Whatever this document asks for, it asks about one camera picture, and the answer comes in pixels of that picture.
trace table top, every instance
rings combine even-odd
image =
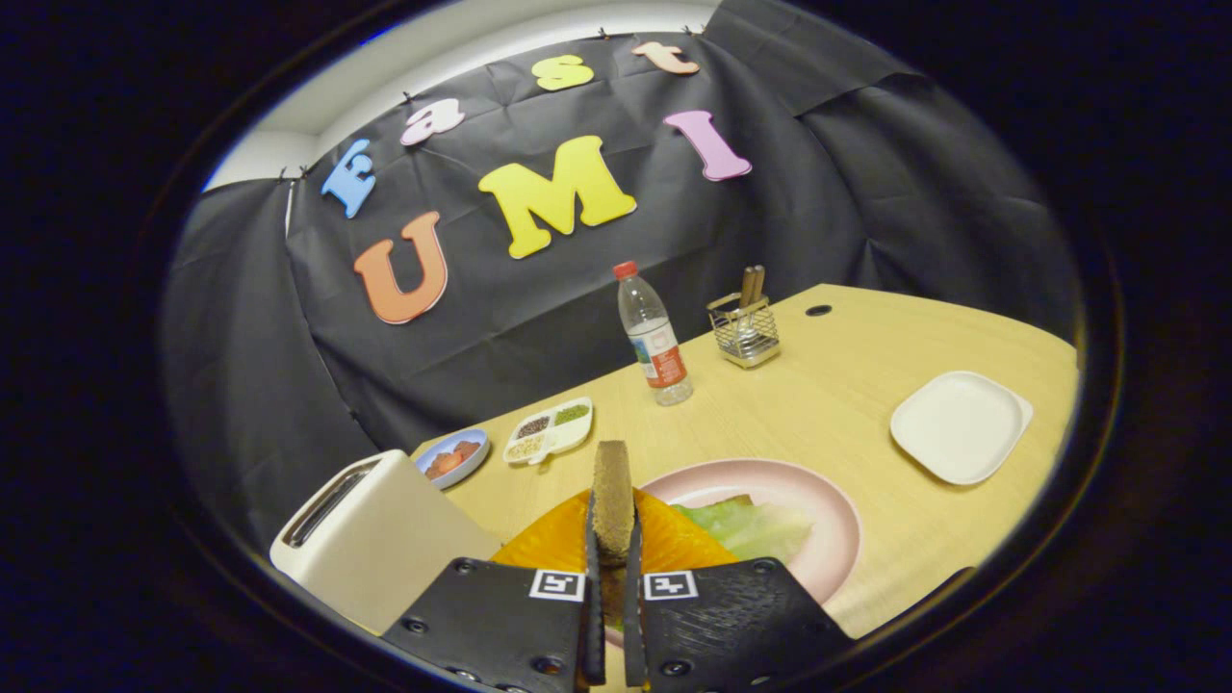
[[[833,310],[806,316],[817,305]],[[772,360],[745,371],[719,355],[713,334],[702,334],[680,346],[692,397],[659,407],[631,348],[626,367],[477,424],[493,451],[445,493],[505,541],[590,486],[600,440],[627,443],[636,486],[719,459],[801,465],[841,488],[860,515],[859,560],[824,608],[851,638],[870,633],[956,571],[978,565],[1030,508],[1066,437],[1078,388],[1077,353],[1010,318],[882,291],[818,285],[771,310],[782,344]],[[982,374],[1034,407],[1003,466],[973,486],[938,480],[890,433],[898,404],[955,370]],[[585,444],[538,466],[501,459],[522,418],[582,396],[594,401]],[[609,658],[615,654],[621,661],[618,652],[609,647]],[[612,686],[623,676],[609,681]]]

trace water bottle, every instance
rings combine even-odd
[[[668,407],[684,402],[692,395],[689,371],[680,359],[680,346],[671,332],[668,310],[659,295],[644,279],[637,276],[634,263],[621,263],[612,268],[620,281],[616,303],[620,322],[633,343],[637,363],[646,372],[646,381],[654,391],[654,401]]]

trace utensil holder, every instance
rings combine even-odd
[[[763,295],[743,308],[739,302],[739,292],[728,293],[706,303],[706,312],[723,358],[743,369],[752,369],[779,354],[779,329],[770,312],[769,296]]]

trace toaster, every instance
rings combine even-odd
[[[500,543],[450,502],[402,450],[349,465],[282,528],[274,566],[342,617],[381,635],[460,556]]]

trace bottle label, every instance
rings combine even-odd
[[[685,379],[685,363],[680,359],[680,345],[676,344],[676,334],[671,332],[671,323],[630,337],[633,343],[633,351],[637,353],[637,363],[646,372],[646,380],[650,387],[669,387]]]

